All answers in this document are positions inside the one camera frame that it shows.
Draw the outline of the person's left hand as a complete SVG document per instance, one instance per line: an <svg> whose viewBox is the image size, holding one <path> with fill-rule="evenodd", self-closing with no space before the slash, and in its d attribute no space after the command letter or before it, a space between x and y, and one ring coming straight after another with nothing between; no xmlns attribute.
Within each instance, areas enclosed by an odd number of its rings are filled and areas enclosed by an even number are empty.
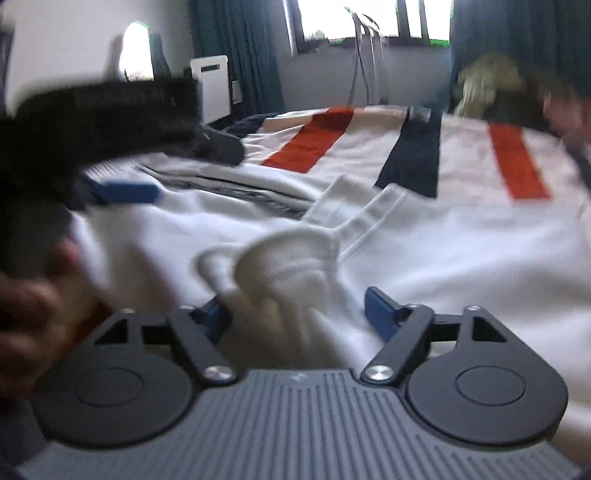
<svg viewBox="0 0 591 480"><path fill-rule="evenodd" d="M1 391L20 394L80 340L101 316L101 302L68 238L34 279L1 277Z"/></svg>

